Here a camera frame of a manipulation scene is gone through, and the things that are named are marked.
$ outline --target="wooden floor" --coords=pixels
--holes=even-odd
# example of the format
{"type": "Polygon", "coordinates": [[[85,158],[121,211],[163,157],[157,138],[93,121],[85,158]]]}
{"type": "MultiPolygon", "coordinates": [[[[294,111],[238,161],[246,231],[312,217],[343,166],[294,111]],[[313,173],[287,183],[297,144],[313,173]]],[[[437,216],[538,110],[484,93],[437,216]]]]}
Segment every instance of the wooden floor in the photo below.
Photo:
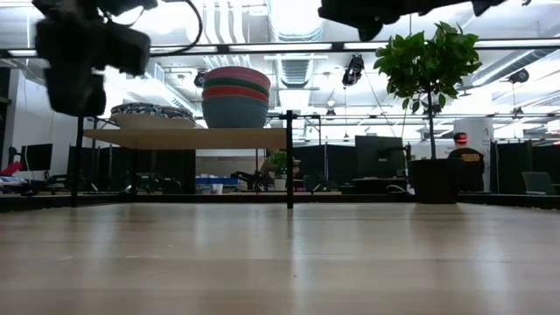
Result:
{"type": "Polygon", "coordinates": [[[0,314],[560,313],[560,213],[115,205],[0,215],[0,314]]]}

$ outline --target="red bowl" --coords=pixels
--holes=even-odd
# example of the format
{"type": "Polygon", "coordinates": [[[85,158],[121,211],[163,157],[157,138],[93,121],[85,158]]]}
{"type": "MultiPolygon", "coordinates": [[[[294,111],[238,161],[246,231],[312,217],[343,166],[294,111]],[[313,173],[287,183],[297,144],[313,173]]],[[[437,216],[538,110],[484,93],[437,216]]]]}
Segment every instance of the red bowl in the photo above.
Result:
{"type": "Polygon", "coordinates": [[[204,76],[205,80],[215,78],[236,78],[258,84],[270,90],[270,79],[266,74],[243,66],[224,66],[214,69],[204,76]]]}
{"type": "Polygon", "coordinates": [[[248,87],[219,86],[206,88],[202,91],[203,100],[220,96],[248,96],[264,102],[269,101],[269,98],[265,94],[248,87]]]}

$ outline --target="black jacket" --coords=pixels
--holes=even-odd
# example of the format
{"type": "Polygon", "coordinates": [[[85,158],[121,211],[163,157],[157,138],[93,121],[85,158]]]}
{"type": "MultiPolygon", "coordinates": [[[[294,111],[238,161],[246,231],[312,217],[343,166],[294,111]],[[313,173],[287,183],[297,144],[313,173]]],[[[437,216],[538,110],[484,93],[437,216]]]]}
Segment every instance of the black jacket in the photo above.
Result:
{"type": "Polygon", "coordinates": [[[455,149],[449,154],[448,158],[460,158],[465,161],[465,167],[461,174],[461,192],[482,192],[484,191],[484,156],[475,149],[460,148],[455,149]]]}

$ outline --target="tree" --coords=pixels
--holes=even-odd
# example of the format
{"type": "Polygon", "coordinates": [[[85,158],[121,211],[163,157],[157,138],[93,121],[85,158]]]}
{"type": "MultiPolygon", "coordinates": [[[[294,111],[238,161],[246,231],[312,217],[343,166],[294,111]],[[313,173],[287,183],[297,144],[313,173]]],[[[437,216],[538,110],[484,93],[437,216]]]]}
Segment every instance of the tree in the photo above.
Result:
{"type": "Polygon", "coordinates": [[[431,158],[436,158],[433,110],[434,98],[445,106],[447,97],[457,99],[457,86],[463,77],[475,72],[482,63],[474,45],[479,38],[464,34],[447,23],[436,24],[436,34],[426,40],[424,32],[404,38],[391,37],[388,44],[377,50],[374,69],[388,76],[387,93],[402,98],[402,109],[420,107],[428,112],[430,122],[431,158]],[[427,102],[422,97],[427,95],[427,102]]]}

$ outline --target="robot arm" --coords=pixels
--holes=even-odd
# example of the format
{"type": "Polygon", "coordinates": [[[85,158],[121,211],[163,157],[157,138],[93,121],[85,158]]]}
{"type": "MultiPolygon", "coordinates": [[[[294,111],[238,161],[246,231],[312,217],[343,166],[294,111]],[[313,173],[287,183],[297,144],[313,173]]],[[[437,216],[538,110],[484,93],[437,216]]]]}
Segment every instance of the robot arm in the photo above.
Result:
{"type": "MultiPolygon", "coordinates": [[[[202,18],[190,0],[187,2],[199,20],[202,18]]],[[[157,0],[33,0],[45,18],[36,25],[37,55],[50,64],[45,69],[45,83],[53,110],[70,116],[103,114],[106,95],[102,72],[112,66],[121,72],[142,75],[150,60],[148,35],[128,25],[113,23],[111,16],[142,6],[151,10],[157,0]]]]}
{"type": "MultiPolygon", "coordinates": [[[[322,0],[320,17],[358,29],[360,41],[375,38],[384,25],[391,25],[401,16],[428,14],[436,8],[461,4],[469,0],[322,0]]],[[[506,0],[470,0],[475,16],[506,0]]]]}

